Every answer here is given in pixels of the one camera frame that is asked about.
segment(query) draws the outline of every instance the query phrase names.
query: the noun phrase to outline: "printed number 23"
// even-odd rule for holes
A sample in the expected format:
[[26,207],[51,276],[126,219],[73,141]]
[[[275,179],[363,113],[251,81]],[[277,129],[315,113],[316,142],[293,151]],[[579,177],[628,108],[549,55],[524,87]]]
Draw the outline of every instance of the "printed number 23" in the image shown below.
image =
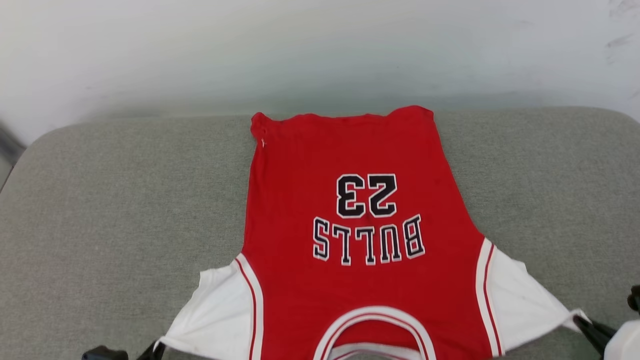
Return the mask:
[[[348,184],[353,185],[354,190],[348,190]],[[396,192],[395,174],[368,174],[367,184],[369,189],[378,189],[369,197],[369,211],[375,218],[387,218],[396,213],[395,202],[381,205],[391,194]],[[365,213],[365,203],[356,201],[357,189],[364,189],[364,179],[358,174],[344,174],[337,181],[337,213],[341,218],[361,218]]]

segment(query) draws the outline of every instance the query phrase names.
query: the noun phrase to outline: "fabric upholstery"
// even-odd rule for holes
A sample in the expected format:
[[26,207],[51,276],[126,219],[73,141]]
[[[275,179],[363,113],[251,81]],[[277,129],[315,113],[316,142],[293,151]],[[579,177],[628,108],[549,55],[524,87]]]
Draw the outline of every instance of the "fabric upholstery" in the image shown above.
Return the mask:
[[[640,124],[593,108],[436,123],[487,238],[567,307],[615,327],[637,318],[626,297],[640,283]],[[249,126],[250,116],[94,122],[29,147],[0,193],[0,358],[79,359],[100,344],[135,358],[163,335],[199,271],[241,249]],[[597,355],[559,329],[506,358]]]

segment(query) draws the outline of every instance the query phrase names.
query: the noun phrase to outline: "red tank top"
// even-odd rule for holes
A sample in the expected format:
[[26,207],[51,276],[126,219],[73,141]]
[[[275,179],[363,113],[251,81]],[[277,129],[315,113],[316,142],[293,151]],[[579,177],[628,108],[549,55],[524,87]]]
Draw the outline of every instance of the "red tank top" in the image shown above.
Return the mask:
[[254,357],[256,346],[264,360],[502,353],[484,301],[493,245],[465,209],[431,111],[258,113],[252,133],[242,253],[261,288]]

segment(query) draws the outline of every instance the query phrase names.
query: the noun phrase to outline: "red stripe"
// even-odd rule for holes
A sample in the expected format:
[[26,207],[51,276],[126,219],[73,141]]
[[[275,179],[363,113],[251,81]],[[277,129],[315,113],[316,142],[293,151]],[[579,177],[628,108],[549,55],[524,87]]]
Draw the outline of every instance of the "red stripe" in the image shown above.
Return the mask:
[[489,250],[489,256],[486,260],[486,265],[484,266],[484,301],[486,301],[486,308],[489,310],[489,318],[491,319],[491,325],[493,326],[493,334],[495,335],[495,342],[498,344],[498,355],[503,355],[502,348],[500,347],[500,338],[498,338],[498,329],[495,326],[495,321],[493,320],[493,312],[492,308],[489,305],[489,295],[486,291],[486,280],[489,277],[489,263],[491,262],[491,256],[493,255],[494,244],[491,244],[491,250]]
[[[410,323],[408,323],[408,322],[406,322],[406,321],[404,321],[404,320],[402,320],[402,319],[398,319],[398,318],[396,318],[396,317],[394,317],[394,316],[391,316],[391,315],[388,315],[388,314],[382,314],[382,313],[364,313],[364,314],[360,314],[360,315],[356,315],[356,316],[352,316],[351,318],[348,318],[348,319],[347,319],[347,320],[345,320],[342,324],[340,324],[340,326],[338,326],[338,329],[337,329],[337,330],[336,330],[336,331],[331,335],[331,337],[329,338],[329,343],[331,343],[331,340],[332,340],[332,339],[333,339],[333,337],[336,335],[337,331],[338,331],[338,330],[340,330],[340,328],[341,328],[345,323],[348,323],[348,322],[352,321],[352,320],[353,320],[353,319],[355,319],[355,318],[359,318],[359,317],[361,317],[361,316],[367,316],[367,315],[386,316],[386,317],[388,317],[388,318],[391,318],[391,319],[397,320],[398,322],[401,322],[401,323],[403,323],[403,324],[405,324],[405,325],[409,326],[411,329],[413,329],[413,331],[415,331],[416,335],[418,336],[418,339],[420,339],[420,344],[418,344],[418,345],[422,345],[422,349],[424,350],[425,355],[426,355],[427,346],[425,346],[425,344],[424,344],[424,340],[422,339],[422,336],[420,336],[420,332],[419,332],[418,330],[416,330],[416,328],[414,328]],[[381,321],[381,320],[377,320],[377,319],[365,319],[365,320],[363,320],[363,321],[366,321],[366,320]],[[327,345],[324,347],[324,350],[323,350],[323,353],[322,353],[322,357],[321,357],[322,359],[328,359],[329,353],[328,353],[328,351],[327,351],[327,350],[331,350],[330,348],[329,348],[329,349],[327,349],[327,347],[329,346],[329,343],[327,343]]]
[[251,297],[253,298],[253,335],[251,337],[251,347],[249,348],[249,360],[251,360],[253,356],[253,343],[255,342],[255,293],[253,292],[253,286],[251,286],[249,278],[244,273],[244,269],[242,269],[242,264],[240,264],[240,261],[238,261],[238,259],[235,259],[235,261],[238,263],[240,272],[242,273],[242,276],[244,276],[244,280],[246,281],[247,285],[249,285],[249,289],[251,289]]

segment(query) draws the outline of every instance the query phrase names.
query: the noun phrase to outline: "bulls jersey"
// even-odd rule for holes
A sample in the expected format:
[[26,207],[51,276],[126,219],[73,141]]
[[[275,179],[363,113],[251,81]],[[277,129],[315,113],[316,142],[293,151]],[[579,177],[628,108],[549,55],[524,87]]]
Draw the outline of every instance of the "bulls jersey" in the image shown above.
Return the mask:
[[570,316],[476,229],[429,110],[258,113],[251,131],[242,253],[201,273],[160,342],[221,360],[488,359]]

